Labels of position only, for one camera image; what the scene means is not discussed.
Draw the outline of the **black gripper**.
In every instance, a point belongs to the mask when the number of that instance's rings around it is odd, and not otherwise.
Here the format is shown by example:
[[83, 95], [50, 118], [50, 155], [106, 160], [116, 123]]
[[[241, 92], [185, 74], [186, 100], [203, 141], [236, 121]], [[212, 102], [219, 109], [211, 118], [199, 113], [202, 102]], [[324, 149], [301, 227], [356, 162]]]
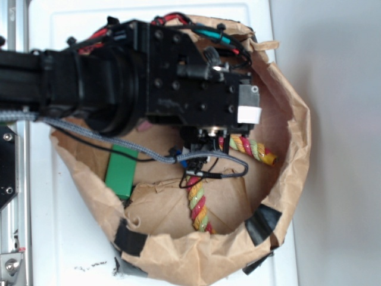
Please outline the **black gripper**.
[[213, 46], [202, 51], [178, 28], [149, 30], [149, 91], [146, 116], [180, 128], [185, 141], [247, 135], [259, 124], [260, 93], [250, 75], [222, 62]]

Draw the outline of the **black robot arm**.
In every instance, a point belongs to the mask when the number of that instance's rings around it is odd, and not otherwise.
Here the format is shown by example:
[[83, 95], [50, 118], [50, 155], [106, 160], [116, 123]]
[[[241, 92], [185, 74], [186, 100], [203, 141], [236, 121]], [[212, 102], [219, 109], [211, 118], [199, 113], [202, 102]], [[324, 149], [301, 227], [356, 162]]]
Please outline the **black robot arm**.
[[248, 134], [260, 122], [260, 95], [248, 51], [225, 31], [179, 14], [150, 23], [111, 18], [62, 51], [1, 51], [1, 120], [83, 119], [105, 136], [141, 119], [209, 133]]

